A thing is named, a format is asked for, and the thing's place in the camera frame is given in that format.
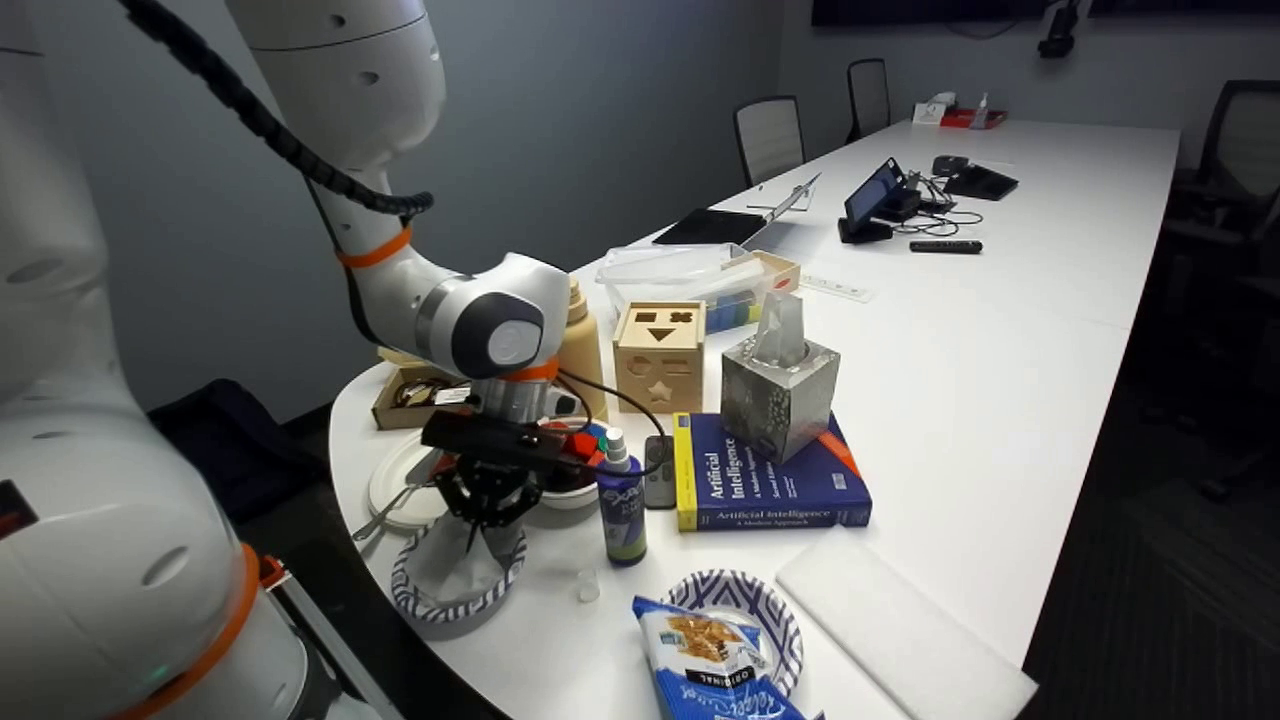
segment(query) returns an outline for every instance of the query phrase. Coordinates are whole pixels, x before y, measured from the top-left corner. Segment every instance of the wooden block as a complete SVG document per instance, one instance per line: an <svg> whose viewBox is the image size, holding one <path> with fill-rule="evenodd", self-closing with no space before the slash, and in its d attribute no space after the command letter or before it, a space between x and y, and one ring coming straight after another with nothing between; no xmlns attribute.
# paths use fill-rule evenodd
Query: wooden block
<svg viewBox="0 0 1280 720"><path fill-rule="evenodd" d="M652 411L706 407L706 305L629 305L613 335L618 390Z"/></svg>

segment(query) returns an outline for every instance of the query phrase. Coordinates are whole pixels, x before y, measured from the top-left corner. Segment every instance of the bottle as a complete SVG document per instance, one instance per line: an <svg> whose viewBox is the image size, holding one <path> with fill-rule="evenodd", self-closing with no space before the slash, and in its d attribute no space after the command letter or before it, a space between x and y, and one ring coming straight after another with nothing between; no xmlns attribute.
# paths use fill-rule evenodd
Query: bottle
<svg viewBox="0 0 1280 720"><path fill-rule="evenodd" d="M976 113L971 113L971 123L967 128L990 128L990 113L992 113L992 101L985 91L985 101L976 101Z"/></svg>
<svg viewBox="0 0 1280 720"><path fill-rule="evenodd" d="M650 553L640 462L629 456L629 441L618 429L605 432L598 488L607 566L640 566Z"/></svg>
<svg viewBox="0 0 1280 720"><path fill-rule="evenodd" d="M581 286L567 290L567 326L566 326L566 343L562 343L562 368L605 384L605 377L600 377L600 328L598 328L598 315L593 315ZM598 421L607 421L607 402L605 402L600 390L574 384L574 392L581 392L593 404Z"/></svg>

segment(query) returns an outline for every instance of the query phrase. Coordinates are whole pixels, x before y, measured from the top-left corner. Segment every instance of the snack package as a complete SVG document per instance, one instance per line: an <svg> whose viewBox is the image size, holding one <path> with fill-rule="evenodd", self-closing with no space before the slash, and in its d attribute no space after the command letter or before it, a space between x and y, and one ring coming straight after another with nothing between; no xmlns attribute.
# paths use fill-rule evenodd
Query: snack package
<svg viewBox="0 0 1280 720"><path fill-rule="evenodd" d="M760 628L634 601L664 720L806 720L768 680Z"/></svg>

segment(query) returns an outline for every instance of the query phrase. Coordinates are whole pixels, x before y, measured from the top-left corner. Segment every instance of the office chair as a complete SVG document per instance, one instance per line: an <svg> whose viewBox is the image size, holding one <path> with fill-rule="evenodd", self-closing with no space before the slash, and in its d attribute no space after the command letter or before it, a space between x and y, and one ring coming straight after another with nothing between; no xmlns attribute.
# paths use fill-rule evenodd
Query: office chair
<svg viewBox="0 0 1280 720"><path fill-rule="evenodd" d="M1188 278L1238 278L1280 192L1280 81L1228 81L1216 97L1201 169L1167 202L1155 290L1164 315L1185 313Z"/></svg>
<svg viewBox="0 0 1280 720"><path fill-rule="evenodd" d="M766 97L733 113L749 184L806 165L798 97Z"/></svg>
<svg viewBox="0 0 1280 720"><path fill-rule="evenodd" d="M850 113L850 145L892 123L886 57L861 57L850 64Z"/></svg>
<svg viewBox="0 0 1280 720"><path fill-rule="evenodd" d="M1188 313L1188 343L1216 377L1216 392L1232 396L1232 411L1249 411L1264 429L1264 441L1249 447L1228 472L1204 477L1201 491L1228 502L1232 488L1280 462L1280 192L1264 205L1264 215L1238 240L1232 264L1201 273L1201 305Z"/></svg>
<svg viewBox="0 0 1280 720"><path fill-rule="evenodd" d="M1178 184L1178 215L1196 226L1255 226L1280 188L1280 81L1228 81L1216 97L1201 169Z"/></svg>

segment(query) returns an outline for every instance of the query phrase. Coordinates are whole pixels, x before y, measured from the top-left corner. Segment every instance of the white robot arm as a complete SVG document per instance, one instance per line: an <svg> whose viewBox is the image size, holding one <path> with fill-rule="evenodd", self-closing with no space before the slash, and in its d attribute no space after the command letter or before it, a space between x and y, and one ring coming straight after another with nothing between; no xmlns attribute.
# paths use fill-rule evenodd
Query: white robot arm
<svg viewBox="0 0 1280 720"><path fill-rule="evenodd" d="M443 103L422 0L231 0L231 16L295 135L359 181L365 192L348 196L380 205L385 165L422 145ZM532 421L537 392L505 392L505 381L555 352L566 273L510 257L456 279L407 244L398 215L340 188L325 184L317 202L367 334L483 381L479 396L505 421ZM93 196L25 10L0 0L0 709L367 718L325 694L303 709L317 678L199 472L148 429L123 384Z"/></svg>
<svg viewBox="0 0 1280 720"><path fill-rule="evenodd" d="M272 97L266 108L164 5L123 0L131 21L167 45L282 157L312 178L317 205L357 286L359 328L467 381L555 358L567 320L567 278L505 257L456 279L430 264L390 202L390 162L417 150L443 108L443 64L422 0L227 0Z"/></svg>

